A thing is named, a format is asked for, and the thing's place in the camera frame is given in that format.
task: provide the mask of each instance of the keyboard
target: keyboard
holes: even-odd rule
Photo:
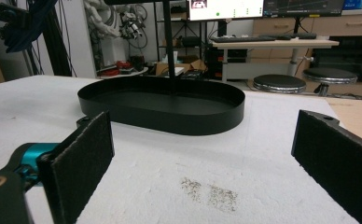
[[[297,33],[297,34],[271,34],[271,35],[260,35],[259,37],[271,37],[277,40],[289,40],[298,37],[299,39],[316,39],[317,34],[314,33]]]
[[[211,40],[216,43],[237,43],[237,42],[259,42],[259,41],[274,41],[276,38],[267,36],[249,36],[249,37],[211,37]]]

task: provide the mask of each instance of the wooden cabinet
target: wooden cabinet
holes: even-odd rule
[[[341,17],[329,18],[309,18],[301,22],[302,27],[307,32],[316,33],[321,36],[359,36],[362,35],[362,14],[357,14],[354,10],[353,15],[345,15]],[[263,19],[255,20],[253,35],[261,34],[280,34],[292,33],[295,20],[294,19]],[[311,56],[311,49],[300,49],[299,57]],[[260,49],[253,50],[250,54],[251,62],[254,63],[287,63],[291,58],[291,49]],[[303,78],[301,73],[304,69],[309,68],[309,61],[300,62],[296,77]],[[313,91],[318,83],[306,80],[308,83],[307,91]],[[362,83],[352,85],[331,85],[329,93],[352,93],[362,95]]]
[[[314,19],[312,32],[320,35],[362,35],[362,15]]]

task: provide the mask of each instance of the black stand leg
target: black stand leg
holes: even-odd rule
[[[167,43],[167,64],[169,65],[169,77],[172,83],[171,90],[175,92],[175,73],[174,73],[174,55],[173,55],[173,36],[172,20],[170,17],[169,0],[163,1],[163,18],[164,18],[164,37]]]

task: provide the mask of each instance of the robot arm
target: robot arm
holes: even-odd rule
[[[120,32],[115,27],[105,24],[98,13],[100,10],[108,10],[110,7],[103,0],[84,0],[84,7],[89,12],[88,22],[99,30],[102,36],[121,37]]]
[[[135,39],[142,36],[139,29],[145,27],[141,18],[136,15],[132,7],[108,6],[104,0],[84,0],[84,6],[89,12],[88,22],[100,32],[101,36],[122,37],[124,39]],[[116,23],[108,24],[103,21],[99,10],[110,10],[112,16],[116,17],[115,12],[119,14],[121,25],[119,31],[116,29]]]

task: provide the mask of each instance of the electronic device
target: electronic device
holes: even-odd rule
[[[267,35],[259,35],[259,37],[272,37],[272,38],[275,38],[277,40],[290,40],[292,38],[316,39],[317,34],[315,34],[315,33],[267,34]]]
[[[344,0],[266,0],[263,17],[340,16]]]
[[[259,42],[274,41],[276,38],[268,36],[248,36],[248,37],[211,37],[216,43],[237,43],[237,42]]]
[[[262,17],[263,0],[188,0],[190,21],[215,21]]]

